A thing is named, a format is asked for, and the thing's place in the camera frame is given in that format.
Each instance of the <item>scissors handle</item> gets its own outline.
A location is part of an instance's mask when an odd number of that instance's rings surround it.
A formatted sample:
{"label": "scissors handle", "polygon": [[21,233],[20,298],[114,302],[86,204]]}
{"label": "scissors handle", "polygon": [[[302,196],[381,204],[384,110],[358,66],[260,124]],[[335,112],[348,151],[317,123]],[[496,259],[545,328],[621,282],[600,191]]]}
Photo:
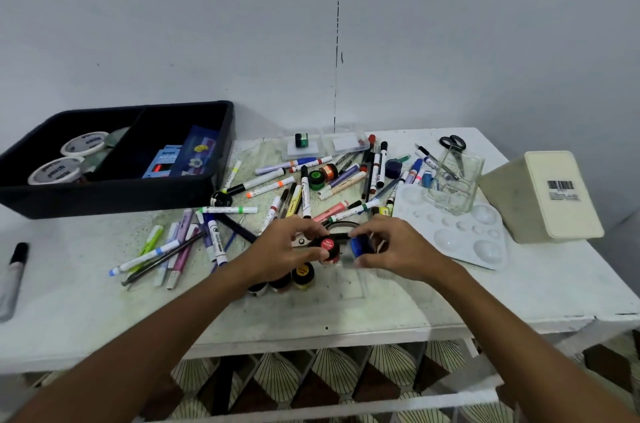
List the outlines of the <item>scissors handle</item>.
{"label": "scissors handle", "polygon": [[458,135],[442,137],[440,138],[440,144],[445,149],[450,149],[451,147],[457,147],[458,150],[463,151],[467,148],[467,143],[464,140],[462,140],[462,137],[459,137]]}

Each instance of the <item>person's right hand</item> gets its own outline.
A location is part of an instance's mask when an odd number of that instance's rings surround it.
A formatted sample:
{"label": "person's right hand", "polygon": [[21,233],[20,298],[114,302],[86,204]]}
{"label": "person's right hand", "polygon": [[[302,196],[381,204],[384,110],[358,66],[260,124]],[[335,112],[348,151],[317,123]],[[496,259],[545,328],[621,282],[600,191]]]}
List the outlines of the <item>person's right hand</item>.
{"label": "person's right hand", "polygon": [[356,259],[356,267],[383,268],[410,280],[433,283],[453,265],[412,225],[397,217],[377,214],[371,221],[354,228],[349,237],[371,234],[387,241],[380,254],[365,254]]}

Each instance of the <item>hand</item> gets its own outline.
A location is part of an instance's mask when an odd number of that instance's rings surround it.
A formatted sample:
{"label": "hand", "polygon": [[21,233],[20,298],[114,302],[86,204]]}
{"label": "hand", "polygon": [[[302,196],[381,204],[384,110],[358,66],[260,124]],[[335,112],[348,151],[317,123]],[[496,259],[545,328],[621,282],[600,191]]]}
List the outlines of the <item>hand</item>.
{"label": "hand", "polygon": [[374,234],[374,246],[380,239],[387,241],[380,254],[370,253],[358,257],[356,267],[383,268],[410,280],[433,283],[452,266],[458,266],[445,257],[431,243],[422,237],[406,221],[397,217],[376,214],[371,221],[360,225],[349,233],[349,237],[359,234]]}
{"label": "hand", "polygon": [[307,261],[329,258],[329,252],[324,248],[293,249],[291,241],[295,241],[300,232],[307,239],[329,234],[323,225],[311,219],[301,219],[299,216],[274,219],[257,241],[236,260],[230,261],[229,265],[241,264],[249,280],[247,286],[251,286],[278,280]]}

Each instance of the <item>black storage box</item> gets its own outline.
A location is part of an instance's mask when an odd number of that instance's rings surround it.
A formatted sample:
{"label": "black storage box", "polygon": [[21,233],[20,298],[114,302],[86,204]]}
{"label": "black storage box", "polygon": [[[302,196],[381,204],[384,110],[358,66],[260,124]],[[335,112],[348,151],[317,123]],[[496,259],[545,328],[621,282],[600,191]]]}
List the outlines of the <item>black storage box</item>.
{"label": "black storage box", "polygon": [[[207,171],[197,176],[142,179],[158,150],[181,145],[193,125],[220,132]],[[30,186],[27,178],[62,157],[60,148],[93,131],[131,127],[89,182]],[[208,206],[220,188],[235,138],[230,101],[97,108],[60,112],[0,156],[0,203],[30,219]]]}

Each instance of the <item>red label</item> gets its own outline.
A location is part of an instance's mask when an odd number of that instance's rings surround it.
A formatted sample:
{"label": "red label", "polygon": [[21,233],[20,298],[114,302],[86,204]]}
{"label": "red label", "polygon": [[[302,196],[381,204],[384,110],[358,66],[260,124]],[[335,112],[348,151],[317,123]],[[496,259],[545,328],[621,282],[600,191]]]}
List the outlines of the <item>red label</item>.
{"label": "red label", "polygon": [[333,243],[332,239],[327,238],[322,240],[322,242],[320,243],[320,246],[326,249],[327,251],[329,251],[329,249],[332,249],[335,246],[335,244]]}

